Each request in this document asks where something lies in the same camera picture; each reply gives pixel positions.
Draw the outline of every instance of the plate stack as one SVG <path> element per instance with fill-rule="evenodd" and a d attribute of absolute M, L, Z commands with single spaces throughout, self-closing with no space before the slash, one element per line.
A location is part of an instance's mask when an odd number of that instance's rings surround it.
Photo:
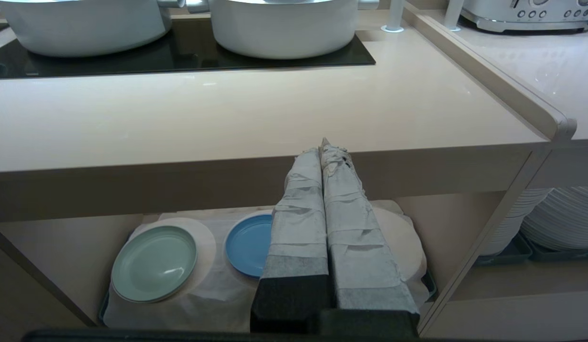
<path fill-rule="evenodd" d="M 496 255 L 503 251 L 514 236 L 520 231 L 520 224 L 537 204 L 541 203 L 552 189 L 528 189 L 522 192 L 507 217 L 490 237 L 489 243 L 480 254 L 482 256 Z"/>
<path fill-rule="evenodd" d="M 526 217 L 522 232 L 555 251 L 588 249 L 588 187 L 554 189 Z"/>

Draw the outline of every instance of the green plate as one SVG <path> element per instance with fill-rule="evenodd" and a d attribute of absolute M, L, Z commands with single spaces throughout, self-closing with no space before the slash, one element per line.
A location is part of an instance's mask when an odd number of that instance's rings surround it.
<path fill-rule="evenodd" d="M 196 262 L 197 245 L 187 231 L 152 228 L 121 249 L 112 266 L 112 285 L 127 301 L 159 301 L 185 283 Z"/>

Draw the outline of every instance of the toaster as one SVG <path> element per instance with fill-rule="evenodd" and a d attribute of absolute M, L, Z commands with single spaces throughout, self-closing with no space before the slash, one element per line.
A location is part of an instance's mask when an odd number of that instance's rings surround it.
<path fill-rule="evenodd" d="M 588 0 L 465 0 L 461 15 L 492 32 L 588 30 Z"/>

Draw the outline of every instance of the white countertop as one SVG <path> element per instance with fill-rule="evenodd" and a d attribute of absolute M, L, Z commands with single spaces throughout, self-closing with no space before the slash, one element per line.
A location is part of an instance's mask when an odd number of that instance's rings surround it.
<path fill-rule="evenodd" d="M 441 22 L 443 11 L 427 11 Z M 461 26 L 469 47 L 540 92 L 577 119 L 574 140 L 588 139 L 588 32 L 567 35 L 495 35 Z"/>
<path fill-rule="evenodd" d="M 358 35 L 376 66 L 0 80 L 0 172 L 543 143 L 407 26 Z M 0 33 L 0 46 L 14 39 Z"/>

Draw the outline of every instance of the white pot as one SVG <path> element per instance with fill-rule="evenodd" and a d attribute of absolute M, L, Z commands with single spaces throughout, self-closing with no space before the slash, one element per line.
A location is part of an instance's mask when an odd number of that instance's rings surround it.
<path fill-rule="evenodd" d="M 185 0 L 0 0 L 20 43 L 37 54 L 88 57 L 137 48 L 171 28 Z"/>
<path fill-rule="evenodd" d="M 378 0 L 188 0 L 189 11 L 211 11 L 216 41 L 245 56 L 315 57 L 353 39 L 357 9 Z"/>

